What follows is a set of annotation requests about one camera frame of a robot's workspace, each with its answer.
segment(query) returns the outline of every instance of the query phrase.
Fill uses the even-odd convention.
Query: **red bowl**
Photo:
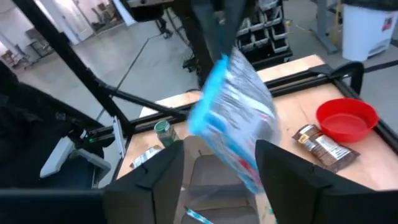
[[[317,109],[321,130],[338,142],[364,139],[377,125],[379,117],[369,104],[351,98],[330,100]]]

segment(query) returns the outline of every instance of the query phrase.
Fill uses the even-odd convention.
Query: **clear plastic wrapper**
[[[204,139],[252,193],[263,193],[255,159],[256,141],[279,143],[269,90],[237,49],[230,58],[224,56],[216,63],[203,90],[203,99],[188,119],[190,132]]]

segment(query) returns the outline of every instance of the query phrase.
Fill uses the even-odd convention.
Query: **black metal frame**
[[[133,134],[152,130],[155,123],[159,119],[166,119],[172,124],[186,120],[187,114],[193,106],[193,103],[174,109],[166,108],[105,84],[99,78],[95,77],[93,72],[84,65],[77,54],[68,45],[66,40],[62,38],[61,34],[58,33],[51,22],[36,6],[33,0],[13,1],[33,23],[35,28],[44,36],[44,38],[48,40],[49,44],[72,69],[72,71],[94,95],[94,97],[101,103],[104,109],[111,116],[115,116],[118,120],[120,120],[124,137],[127,138],[127,140],[129,140]],[[332,83],[345,97],[359,99],[363,82],[363,74],[364,67],[363,64],[359,62],[346,64],[340,68],[337,68],[336,70],[332,70],[328,65],[320,65],[304,72],[299,72],[293,75],[265,82],[265,84],[267,85],[268,89],[270,89],[273,97],[287,95],[296,91],[305,90],[307,88],[313,88],[327,83]],[[350,86],[343,81],[343,77],[345,76],[351,77]],[[153,110],[159,111],[159,113],[128,121],[123,112],[111,99],[111,96],[117,96],[126,101],[130,101],[131,103],[152,108]],[[80,114],[79,111],[75,109],[71,110],[69,106],[67,107],[68,110],[66,111],[73,111],[72,116],[79,116],[80,119],[86,118],[85,115],[76,115]],[[97,123],[93,121],[90,121],[90,123],[97,125]],[[94,139],[94,142],[114,140],[114,136],[112,135],[113,127],[102,127],[98,129],[92,129],[92,127],[81,128],[89,129],[86,139]],[[393,132],[393,130],[381,119],[374,130],[398,155],[398,136]],[[121,161],[122,160],[119,161],[114,178],[119,172]]]

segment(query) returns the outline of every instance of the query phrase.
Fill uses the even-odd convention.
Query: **brown wrapper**
[[[358,152],[324,135],[314,124],[300,128],[293,139],[310,151],[323,168],[334,173],[349,166],[359,156]]]

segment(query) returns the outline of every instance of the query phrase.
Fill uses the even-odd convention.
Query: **table top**
[[[306,71],[311,67],[322,64],[324,62],[319,57],[312,55],[261,70],[258,74],[262,81],[266,82]],[[157,103],[177,107],[196,102],[200,97],[201,93],[194,91],[172,96],[157,101]],[[292,136],[303,125],[317,124],[315,112],[323,102],[341,97],[343,95],[334,85],[326,84],[275,98],[274,103],[277,108],[280,121],[279,128],[282,134],[280,147],[315,163],[315,158],[306,149],[295,143]],[[140,117],[154,113],[156,111],[143,108]],[[186,122],[175,124],[174,129],[180,139],[185,139],[189,135]],[[132,171],[132,168],[130,168],[131,162],[155,145],[161,146],[162,143],[153,131],[133,135],[121,164],[118,178]],[[346,144],[346,146],[358,151],[361,155],[350,166],[339,171],[338,175],[374,190],[398,189],[398,157],[375,132],[372,132],[360,142]],[[275,217],[268,212],[271,207],[265,194],[256,196],[256,206],[262,224],[275,222]]]

